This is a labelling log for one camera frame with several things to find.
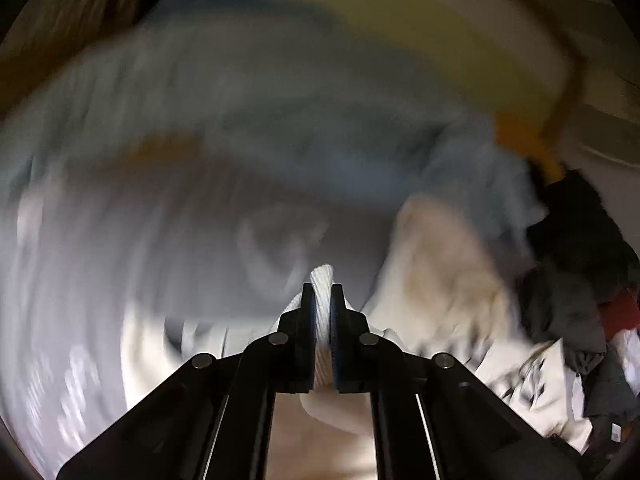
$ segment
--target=metal bolt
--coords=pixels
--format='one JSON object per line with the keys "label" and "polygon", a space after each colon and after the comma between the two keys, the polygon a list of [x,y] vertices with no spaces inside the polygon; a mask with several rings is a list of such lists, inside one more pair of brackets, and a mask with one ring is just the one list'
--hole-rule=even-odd
{"label": "metal bolt", "polygon": [[378,341],[380,341],[380,338],[377,335],[372,334],[371,332],[363,332],[362,334],[360,334],[360,337],[358,339],[364,346],[377,345]]}
{"label": "metal bolt", "polygon": [[440,368],[444,368],[445,370],[447,368],[451,368],[454,364],[456,364],[456,360],[453,358],[453,356],[444,352],[434,355],[433,361]]}
{"label": "metal bolt", "polygon": [[269,336],[269,343],[272,345],[284,345],[289,340],[289,336],[284,332],[274,332]]}
{"label": "metal bolt", "polygon": [[191,365],[194,368],[206,368],[213,362],[213,357],[209,354],[197,354],[191,359]]}

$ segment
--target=crumpled cloth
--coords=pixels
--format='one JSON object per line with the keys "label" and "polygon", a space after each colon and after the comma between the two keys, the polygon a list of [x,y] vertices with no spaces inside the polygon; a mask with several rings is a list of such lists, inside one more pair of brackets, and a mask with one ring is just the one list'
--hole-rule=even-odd
{"label": "crumpled cloth", "polygon": [[621,290],[612,301],[598,306],[607,341],[621,331],[634,330],[640,326],[637,287]]}
{"label": "crumpled cloth", "polygon": [[392,214],[426,191],[525,250],[523,229],[544,211],[494,133],[404,51],[335,23],[227,9],[140,25],[34,92],[0,126],[0,195],[149,137],[196,135],[288,184]]}
{"label": "crumpled cloth", "polygon": [[527,335],[534,342],[562,338],[569,368],[586,375],[604,359],[607,343],[600,313],[584,277],[545,258],[524,277],[518,296]]}
{"label": "crumpled cloth", "polygon": [[583,416],[582,381],[564,367],[561,340],[494,342],[474,373],[539,434],[586,450],[591,423]]}
{"label": "crumpled cloth", "polygon": [[640,336],[638,330],[621,330],[611,340],[616,349],[625,379],[633,394],[640,394]]}
{"label": "crumpled cloth", "polygon": [[619,415],[623,420],[638,416],[640,404],[626,382],[616,349],[608,344],[600,365],[584,380],[584,416]]}
{"label": "crumpled cloth", "polygon": [[550,258],[558,269],[586,280],[596,304],[612,301],[620,290],[640,282],[638,256],[579,171],[568,171],[564,179],[538,186],[537,192],[549,211],[527,230],[539,260]]}
{"label": "crumpled cloth", "polygon": [[396,216],[388,255],[363,312],[374,326],[392,327],[409,352],[424,357],[459,342],[455,355],[465,363],[473,353],[469,343],[483,346],[516,332],[511,303],[472,226],[440,201],[414,194]]}

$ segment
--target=laundry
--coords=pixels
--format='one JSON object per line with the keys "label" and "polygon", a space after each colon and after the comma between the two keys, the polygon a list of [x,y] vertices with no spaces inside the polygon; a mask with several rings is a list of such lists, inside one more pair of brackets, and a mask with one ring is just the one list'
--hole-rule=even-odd
{"label": "laundry", "polygon": [[632,330],[640,326],[637,288],[621,290],[612,301],[599,305],[598,309],[607,341],[621,330]]}
{"label": "laundry", "polygon": [[[411,196],[398,213],[363,312],[426,357],[453,341],[483,346],[514,330],[510,293],[478,235],[454,210],[424,195]],[[466,362],[470,355],[457,357]]]}
{"label": "laundry", "polygon": [[524,277],[518,291],[522,325],[535,342],[562,339],[569,368],[589,374],[607,351],[589,282],[547,257]]}
{"label": "laundry", "polygon": [[565,369],[562,346],[497,341],[474,373],[538,433],[557,434],[583,452],[591,423],[582,415],[582,384]]}
{"label": "laundry", "polygon": [[584,379],[584,394],[584,416],[618,415],[623,420],[632,420],[638,415],[638,400],[611,345],[607,345],[607,354],[600,365]]}
{"label": "laundry", "polygon": [[633,394],[640,394],[640,337],[638,330],[621,330],[611,340]]}
{"label": "laundry", "polygon": [[527,230],[538,260],[551,259],[563,272],[591,285],[596,304],[612,301],[625,287],[640,282],[640,263],[595,189],[579,171],[538,186],[548,215]]}
{"label": "laundry", "polygon": [[389,215],[426,192],[522,251],[544,216],[527,165],[494,144],[492,117],[420,60],[337,23],[257,10],[148,24],[70,63],[2,124],[0,190],[15,198],[167,132]]}
{"label": "laundry", "polygon": [[[220,328],[225,349],[241,352],[324,261],[334,262],[362,308],[392,224],[370,209],[283,187],[222,156],[70,172],[23,198],[3,211],[0,224],[0,370],[14,379],[1,384],[0,409],[46,478],[135,397],[124,387],[127,362],[119,351],[131,304],[150,323],[134,338],[140,360],[156,360],[156,347],[149,354],[143,343],[156,334],[156,320],[159,336],[148,337],[159,352],[175,352],[164,338],[167,317],[188,322],[184,354],[203,344],[207,325],[210,338]],[[232,333],[224,339],[234,321],[241,344]],[[182,356],[167,360],[180,363]],[[164,380],[169,369],[158,358],[151,381]],[[78,396],[82,408],[70,411]]]}

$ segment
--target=white cloth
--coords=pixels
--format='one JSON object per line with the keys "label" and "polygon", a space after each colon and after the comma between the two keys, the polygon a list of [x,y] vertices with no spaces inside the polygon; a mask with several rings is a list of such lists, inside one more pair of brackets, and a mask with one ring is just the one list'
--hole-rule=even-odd
{"label": "white cloth", "polygon": [[[377,478],[368,394],[345,396],[332,389],[329,305],[333,271],[331,266],[324,265],[311,272],[316,294],[314,389],[299,396],[276,396],[267,463],[268,479]],[[284,312],[298,308],[301,296],[299,293]],[[233,355],[242,352],[252,340],[274,332],[277,325],[278,320],[275,319],[272,324],[263,326],[253,323],[250,327],[238,323],[214,326],[191,345],[190,354],[208,352],[217,358]],[[193,330],[186,324],[184,332]],[[169,349],[164,336],[164,320],[145,319],[135,304],[131,304],[126,313],[121,360],[127,409],[131,409],[182,364],[182,359]]]}
{"label": "white cloth", "polygon": [[555,433],[585,451],[592,426],[582,417],[580,376],[564,366],[562,340],[496,341],[475,375],[539,434]]}
{"label": "white cloth", "polygon": [[616,349],[626,382],[637,397],[640,393],[640,337],[638,330],[621,330],[611,339]]}
{"label": "white cloth", "polygon": [[465,363],[476,348],[514,332],[511,295],[476,231],[457,211],[414,194],[396,217],[376,291],[363,312],[393,329],[409,352],[448,351]]}

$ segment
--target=laundry pile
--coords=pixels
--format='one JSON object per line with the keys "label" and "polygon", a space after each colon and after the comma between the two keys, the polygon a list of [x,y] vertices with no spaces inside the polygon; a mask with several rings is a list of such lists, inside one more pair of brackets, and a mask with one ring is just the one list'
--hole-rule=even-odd
{"label": "laundry pile", "polygon": [[[403,349],[455,355],[543,436],[610,440],[638,411],[638,258],[579,172],[553,182],[496,134],[423,60],[317,9],[161,0],[0,124],[2,420],[52,479],[311,280]],[[270,452],[281,478],[287,456],[375,478],[366,401],[324,396],[327,327],[319,310],[317,402],[278,401]],[[320,434],[359,451],[338,467]]]}

